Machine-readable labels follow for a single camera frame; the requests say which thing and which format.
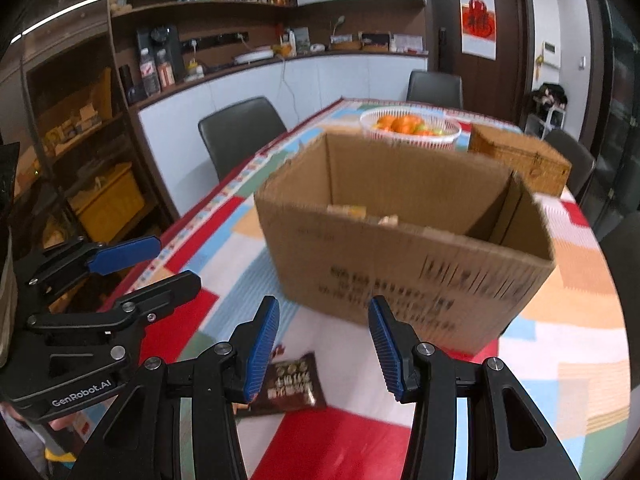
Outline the colourful patchwork tablecloth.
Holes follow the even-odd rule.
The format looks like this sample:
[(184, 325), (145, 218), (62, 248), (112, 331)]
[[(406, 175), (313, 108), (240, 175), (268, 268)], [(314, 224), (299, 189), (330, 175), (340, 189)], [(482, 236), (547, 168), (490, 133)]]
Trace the colourful patchwork tablecloth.
[[(366, 108), (360, 100), (339, 100), (320, 110), (235, 169), (166, 231), (160, 258), (134, 268), (118, 292), (182, 270), (197, 273), (202, 289), (193, 304), (149, 328), (142, 356), (193, 358), (229, 337), (262, 297), (281, 295), (253, 194), (319, 134), (357, 130)], [(602, 479), (626, 445), (631, 385), (623, 310), (574, 198), (544, 195), (539, 203), (555, 270), (485, 354), (498, 356), (518, 378), (582, 478)], [(288, 300), (280, 309), (277, 356), (314, 355), (326, 407), (241, 420), (247, 473), (254, 479), (398, 478), (413, 412), (387, 392), (368, 330)]]

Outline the oranges in basket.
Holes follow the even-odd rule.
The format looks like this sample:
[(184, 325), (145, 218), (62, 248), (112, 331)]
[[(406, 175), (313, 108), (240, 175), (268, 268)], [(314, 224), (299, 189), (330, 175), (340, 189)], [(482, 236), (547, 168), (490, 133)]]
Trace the oranges in basket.
[(428, 124), (422, 117), (413, 114), (394, 116), (383, 115), (374, 124), (378, 130), (390, 131), (408, 136), (443, 136), (445, 130)]

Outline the dark chair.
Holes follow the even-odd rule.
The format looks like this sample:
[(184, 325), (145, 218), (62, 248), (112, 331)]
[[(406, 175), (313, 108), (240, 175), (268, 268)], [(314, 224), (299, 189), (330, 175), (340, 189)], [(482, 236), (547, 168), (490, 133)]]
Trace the dark chair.
[(198, 131), (219, 181), (244, 160), (286, 133), (284, 122), (264, 97), (232, 104), (201, 119)]
[(596, 160), (590, 151), (562, 129), (555, 128), (549, 131), (544, 140), (572, 165), (566, 186), (575, 198), (581, 198), (582, 190), (587, 185), (594, 166), (596, 166)]

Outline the woven wicker box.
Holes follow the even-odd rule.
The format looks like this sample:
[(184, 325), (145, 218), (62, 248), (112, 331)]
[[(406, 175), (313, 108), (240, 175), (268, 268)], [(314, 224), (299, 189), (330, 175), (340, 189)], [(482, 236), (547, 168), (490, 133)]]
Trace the woven wicker box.
[(516, 171), (532, 192), (560, 197), (572, 164), (544, 140), (496, 127), (473, 124), (469, 151)]

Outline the dark cracker snack packet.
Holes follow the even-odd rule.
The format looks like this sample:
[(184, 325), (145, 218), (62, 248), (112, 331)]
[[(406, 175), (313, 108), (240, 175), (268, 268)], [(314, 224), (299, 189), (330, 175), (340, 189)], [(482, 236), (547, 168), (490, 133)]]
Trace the dark cracker snack packet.
[(239, 418), (326, 408), (314, 352), (297, 360), (270, 363), (256, 399), (234, 408)]

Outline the plastic water bottle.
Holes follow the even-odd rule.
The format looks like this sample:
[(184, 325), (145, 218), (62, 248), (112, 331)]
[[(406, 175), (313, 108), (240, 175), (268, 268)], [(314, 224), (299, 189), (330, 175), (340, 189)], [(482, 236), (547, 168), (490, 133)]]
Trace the plastic water bottle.
[(140, 75), (147, 96), (155, 96), (160, 92), (160, 80), (152, 53), (148, 48), (140, 51)]

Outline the wooden shelf cabinet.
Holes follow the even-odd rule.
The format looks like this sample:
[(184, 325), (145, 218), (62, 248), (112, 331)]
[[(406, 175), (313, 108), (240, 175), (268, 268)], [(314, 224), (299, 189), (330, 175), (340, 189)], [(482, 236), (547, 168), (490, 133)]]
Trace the wooden shelf cabinet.
[[(145, 200), (112, 242), (158, 233), (174, 208), (134, 112), (273, 40), (295, 0), (1, 0), (1, 140), (17, 144), (13, 253), (92, 240), (70, 198), (130, 162)], [(147, 96), (140, 51), (160, 92)]]

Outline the dark chair right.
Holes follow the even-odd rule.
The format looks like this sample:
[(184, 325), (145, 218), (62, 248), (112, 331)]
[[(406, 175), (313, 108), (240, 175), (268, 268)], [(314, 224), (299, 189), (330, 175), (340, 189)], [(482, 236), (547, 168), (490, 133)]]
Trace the dark chair right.
[(596, 160), (590, 151), (562, 129), (555, 128), (549, 131), (544, 140), (572, 165), (566, 186), (575, 198), (581, 198), (582, 190), (587, 185), (594, 166), (596, 166)]

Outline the red poster on door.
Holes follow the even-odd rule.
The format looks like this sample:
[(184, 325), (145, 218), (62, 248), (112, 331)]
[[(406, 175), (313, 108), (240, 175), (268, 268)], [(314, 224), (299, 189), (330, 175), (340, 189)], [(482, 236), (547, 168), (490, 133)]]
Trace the red poster on door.
[(459, 0), (461, 52), (485, 60), (497, 59), (495, 0)]

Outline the dark chair far end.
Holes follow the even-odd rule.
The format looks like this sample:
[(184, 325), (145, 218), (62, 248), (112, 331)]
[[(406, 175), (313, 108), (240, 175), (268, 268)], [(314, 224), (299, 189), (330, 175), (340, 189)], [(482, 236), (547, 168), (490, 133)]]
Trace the dark chair far end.
[(462, 79), (457, 75), (413, 70), (409, 77), (407, 100), (462, 110)]

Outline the yellow storage basket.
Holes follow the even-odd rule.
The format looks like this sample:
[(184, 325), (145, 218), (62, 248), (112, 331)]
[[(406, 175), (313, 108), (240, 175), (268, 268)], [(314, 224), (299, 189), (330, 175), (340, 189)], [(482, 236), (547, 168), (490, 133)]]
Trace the yellow storage basket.
[(91, 186), (70, 198), (78, 220), (99, 243), (114, 240), (144, 205), (130, 162), (120, 162), (107, 174), (95, 177)]

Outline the white counter cabinet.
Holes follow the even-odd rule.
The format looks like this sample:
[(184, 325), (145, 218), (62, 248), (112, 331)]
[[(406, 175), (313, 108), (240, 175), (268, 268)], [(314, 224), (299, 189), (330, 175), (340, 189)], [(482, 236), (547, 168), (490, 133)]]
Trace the white counter cabinet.
[(427, 70), (423, 56), (327, 54), (293, 58), (202, 80), (138, 111), (146, 144), (168, 193), (183, 216), (218, 183), (215, 166), (198, 130), (201, 119), (263, 96), (285, 127), (341, 98), (402, 101), (413, 70)]

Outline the brown cardboard box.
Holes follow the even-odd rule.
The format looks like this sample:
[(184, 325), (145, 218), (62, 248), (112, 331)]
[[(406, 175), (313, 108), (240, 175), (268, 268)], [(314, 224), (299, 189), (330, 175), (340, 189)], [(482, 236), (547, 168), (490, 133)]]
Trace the brown cardboard box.
[(555, 267), (533, 194), (482, 155), (325, 133), (254, 201), (289, 300), (361, 324), (381, 295), (422, 339), (471, 356)]

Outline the white fruit basket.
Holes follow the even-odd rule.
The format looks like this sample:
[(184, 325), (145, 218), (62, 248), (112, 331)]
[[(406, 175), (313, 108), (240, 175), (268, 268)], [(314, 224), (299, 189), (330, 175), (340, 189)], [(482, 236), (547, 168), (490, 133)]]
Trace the white fruit basket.
[(359, 117), (366, 136), (420, 148), (453, 150), (462, 133), (461, 125), (444, 115), (408, 106), (375, 107)]

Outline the dark chair left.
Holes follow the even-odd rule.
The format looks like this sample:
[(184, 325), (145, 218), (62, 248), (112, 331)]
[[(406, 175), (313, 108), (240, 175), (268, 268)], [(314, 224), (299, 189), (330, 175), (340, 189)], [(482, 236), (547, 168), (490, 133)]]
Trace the dark chair left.
[(201, 119), (198, 131), (219, 181), (244, 160), (286, 133), (284, 122), (264, 97), (232, 104)]

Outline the dark wooden door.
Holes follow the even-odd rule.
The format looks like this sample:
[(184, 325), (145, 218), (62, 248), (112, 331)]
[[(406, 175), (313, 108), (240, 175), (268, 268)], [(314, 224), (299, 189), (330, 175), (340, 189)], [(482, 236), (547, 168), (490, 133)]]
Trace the dark wooden door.
[(533, 82), (533, 0), (427, 0), (434, 70), (462, 80), (463, 108), (517, 124)]

